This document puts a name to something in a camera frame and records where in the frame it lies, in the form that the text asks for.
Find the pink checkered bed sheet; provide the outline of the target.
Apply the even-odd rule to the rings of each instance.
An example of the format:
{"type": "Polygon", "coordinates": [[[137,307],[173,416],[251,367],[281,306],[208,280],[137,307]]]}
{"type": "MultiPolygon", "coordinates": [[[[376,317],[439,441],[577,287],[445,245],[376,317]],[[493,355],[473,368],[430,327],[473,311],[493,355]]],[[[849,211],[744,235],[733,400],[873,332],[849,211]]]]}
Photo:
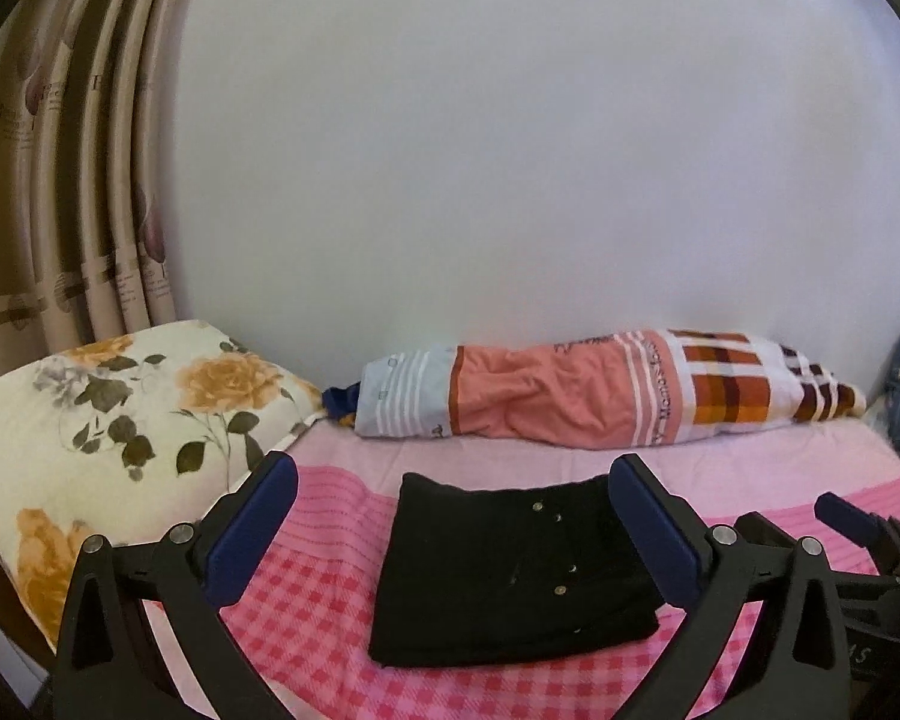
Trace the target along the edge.
{"type": "Polygon", "coordinates": [[[299,717],[608,718],[681,622],[611,517],[611,452],[322,422],[290,453],[222,619],[299,717]]]}

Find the black pants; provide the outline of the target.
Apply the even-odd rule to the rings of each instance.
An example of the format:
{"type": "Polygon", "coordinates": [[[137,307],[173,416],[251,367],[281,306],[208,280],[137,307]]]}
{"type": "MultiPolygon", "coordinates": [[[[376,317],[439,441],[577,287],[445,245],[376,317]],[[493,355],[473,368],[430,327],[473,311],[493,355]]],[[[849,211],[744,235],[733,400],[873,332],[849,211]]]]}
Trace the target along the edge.
{"type": "Polygon", "coordinates": [[[649,639],[662,603],[606,476],[465,491],[408,473],[368,655],[395,668],[557,660],[649,639]]]}

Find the orange plaid bolster pillow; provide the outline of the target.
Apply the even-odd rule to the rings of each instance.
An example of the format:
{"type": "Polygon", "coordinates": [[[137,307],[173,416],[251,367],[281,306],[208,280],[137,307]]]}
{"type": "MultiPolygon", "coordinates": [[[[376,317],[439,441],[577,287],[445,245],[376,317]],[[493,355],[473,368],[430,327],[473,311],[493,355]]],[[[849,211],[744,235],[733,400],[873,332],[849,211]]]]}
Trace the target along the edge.
{"type": "Polygon", "coordinates": [[[525,349],[460,344],[369,362],[323,406],[362,437],[686,444],[858,418],[866,399],[797,349],[746,333],[637,330],[525,349]]]}

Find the white floral pillow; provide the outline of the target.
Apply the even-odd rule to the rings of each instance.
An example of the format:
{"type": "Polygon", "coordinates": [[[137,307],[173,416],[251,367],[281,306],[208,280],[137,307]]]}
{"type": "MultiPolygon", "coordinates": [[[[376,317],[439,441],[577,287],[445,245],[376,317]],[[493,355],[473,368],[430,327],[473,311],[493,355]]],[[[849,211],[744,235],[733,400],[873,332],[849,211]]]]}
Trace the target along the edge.
{"type": "Polygon", "coordinates": [[[198,520],[322,397],[209,323],[167,323],[0,377],[0,561],[48,644],[82,541],[198,520]]]}

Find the beige curtain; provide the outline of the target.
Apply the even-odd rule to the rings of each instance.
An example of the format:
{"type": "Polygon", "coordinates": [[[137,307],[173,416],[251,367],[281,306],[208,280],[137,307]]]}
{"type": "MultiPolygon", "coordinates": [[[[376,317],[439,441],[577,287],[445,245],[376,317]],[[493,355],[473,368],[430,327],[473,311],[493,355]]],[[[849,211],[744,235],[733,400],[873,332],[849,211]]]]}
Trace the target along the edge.
{"type": "Polygon", "coordinates": [[[0,0],[0,376],[175,320],[159,203],[176,0],[0,0]]]}

